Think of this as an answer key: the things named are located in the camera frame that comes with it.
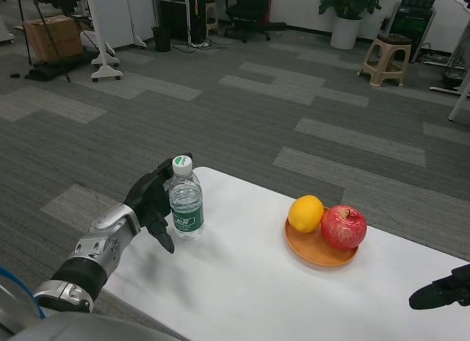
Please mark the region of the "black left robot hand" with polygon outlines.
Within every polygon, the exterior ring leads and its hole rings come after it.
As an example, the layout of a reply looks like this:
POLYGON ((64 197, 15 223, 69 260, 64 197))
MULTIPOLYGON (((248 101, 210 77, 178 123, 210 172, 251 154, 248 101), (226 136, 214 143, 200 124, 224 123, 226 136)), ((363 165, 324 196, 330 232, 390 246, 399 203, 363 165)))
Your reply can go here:
POLYGON ((156 238, 170 254, 175 246, 172 237, 167 233, 166 217, 171 213, 169 189, 167 182, 175 176, 187 176, 192 172, 192 154, 185 153, 166 159, 153 172, 145 174, 130 189, 124 204, 130 207, 141 227, 156 238))

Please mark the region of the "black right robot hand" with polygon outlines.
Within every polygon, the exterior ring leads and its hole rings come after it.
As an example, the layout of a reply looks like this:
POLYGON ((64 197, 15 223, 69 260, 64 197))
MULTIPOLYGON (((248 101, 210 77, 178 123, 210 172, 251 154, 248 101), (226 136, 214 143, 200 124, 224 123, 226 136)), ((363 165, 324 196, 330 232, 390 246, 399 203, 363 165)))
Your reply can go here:
POLYGON ((455 302, 469 305, 469 265, 452 269, 451 274, 414 292, 408 299, 414 310, 435 309, 455 302))

